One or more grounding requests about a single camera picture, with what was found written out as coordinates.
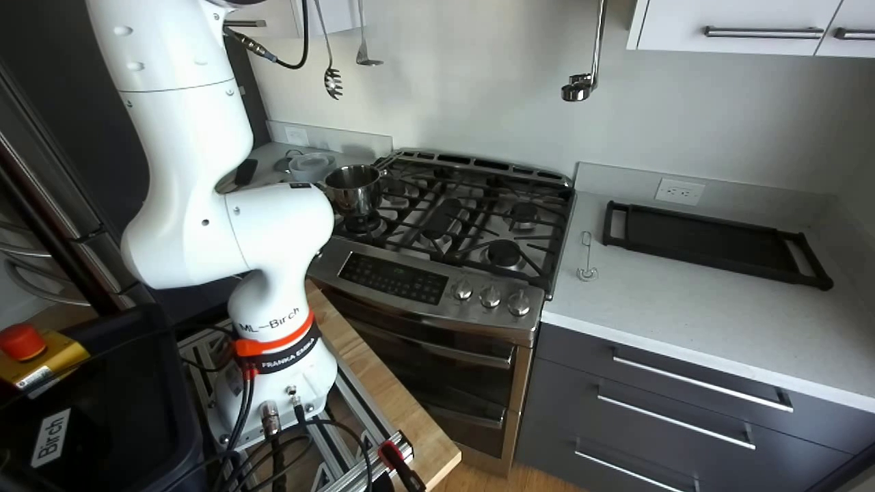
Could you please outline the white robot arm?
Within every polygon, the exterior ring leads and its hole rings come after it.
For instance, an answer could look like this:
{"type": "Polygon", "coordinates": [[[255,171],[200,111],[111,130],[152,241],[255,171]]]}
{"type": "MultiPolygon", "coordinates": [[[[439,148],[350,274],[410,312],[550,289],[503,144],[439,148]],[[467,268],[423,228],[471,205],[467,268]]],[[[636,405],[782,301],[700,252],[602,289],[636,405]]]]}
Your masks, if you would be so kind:
{"type": "Polygon", "coordinates": [[[233,276],[233,364],[215,380],[212,438],[242,451],[324,408],[335,361],[315,334],[305,271],[333,211],[315,186],[215,182],[255,133],[220,26],[241,0],[85,0],[93,34],[148,159],[123,228],[126,264],[152,289],[233,276]]]}

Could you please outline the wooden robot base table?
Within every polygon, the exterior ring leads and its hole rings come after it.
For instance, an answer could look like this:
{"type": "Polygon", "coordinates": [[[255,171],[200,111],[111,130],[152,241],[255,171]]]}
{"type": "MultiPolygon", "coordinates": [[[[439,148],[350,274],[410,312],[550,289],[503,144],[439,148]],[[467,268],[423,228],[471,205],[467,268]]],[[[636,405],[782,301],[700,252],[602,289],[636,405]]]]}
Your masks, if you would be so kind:
{"type": "Polygon", "coordinates": [[[460,444],[391,373],[317,285],[305,285],[315,327],[338,364],[328,408],[283,428],[278,444],[242,438],[241,464],[212,459],[209,492],[434,492],[460,444]]]}

